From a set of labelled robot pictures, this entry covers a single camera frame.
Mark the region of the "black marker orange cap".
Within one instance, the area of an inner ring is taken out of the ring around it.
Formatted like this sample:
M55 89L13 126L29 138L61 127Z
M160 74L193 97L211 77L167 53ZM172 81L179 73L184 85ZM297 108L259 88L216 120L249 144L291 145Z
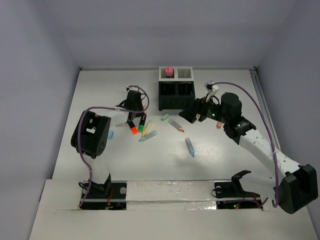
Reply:
M139 132L136 125L132 121L128 121L127 123L128 123L128 126L130 127L132 134L136 135Z

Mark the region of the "pink bottle of pens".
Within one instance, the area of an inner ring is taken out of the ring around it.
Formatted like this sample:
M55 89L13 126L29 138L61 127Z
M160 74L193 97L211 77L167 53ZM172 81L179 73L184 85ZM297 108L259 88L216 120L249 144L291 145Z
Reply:
M164 70L165 78L174 78L174 69L171 66L167 66Z

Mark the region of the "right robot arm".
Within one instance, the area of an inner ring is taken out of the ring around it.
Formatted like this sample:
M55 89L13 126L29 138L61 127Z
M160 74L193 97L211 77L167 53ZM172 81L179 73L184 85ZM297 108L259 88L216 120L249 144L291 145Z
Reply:
M237 145L250 152L274 175L270 178L243 170L232 178L230 190L235 196L255 192L273 200L288 214L294 214L319 196L317 172L310 164L290 159L262 136L256 126L242 115L242 102L234 93L224 93L219 103L197 98L179 113L193 124L205 119L223 123L223 131Z

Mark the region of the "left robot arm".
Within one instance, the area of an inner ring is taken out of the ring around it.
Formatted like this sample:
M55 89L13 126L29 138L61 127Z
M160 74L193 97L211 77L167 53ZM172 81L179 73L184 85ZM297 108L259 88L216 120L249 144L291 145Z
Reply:
M127 97L115 107L90 107L85 110L71 137L71 146L80 154L89 169L88 185L81 187L104 198L111 191L111 176L102 160L97 160L107 146L110 128L128 125L135 135L140 128L133 123L135 118L145 117L143 100L147 94L142 90L127 88Z

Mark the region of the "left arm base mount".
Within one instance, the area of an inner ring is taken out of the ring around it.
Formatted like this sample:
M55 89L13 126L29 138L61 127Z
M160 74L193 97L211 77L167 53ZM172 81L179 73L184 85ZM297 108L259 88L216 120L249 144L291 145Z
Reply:
M80 209L82 210L126 210L127 209L127 182L112 181L109 174L105 183L97 184L93 182L85 198L86 190L89 186L87 181L79 182L82 188L80 199Z

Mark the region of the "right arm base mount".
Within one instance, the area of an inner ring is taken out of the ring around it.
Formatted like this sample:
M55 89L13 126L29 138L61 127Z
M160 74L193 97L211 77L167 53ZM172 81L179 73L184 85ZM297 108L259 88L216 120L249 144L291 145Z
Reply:
M216 199L218 210L262 209L261 196L254 192L244 191L240 180L250 174L242 170L231 177L214 183L211 195Z

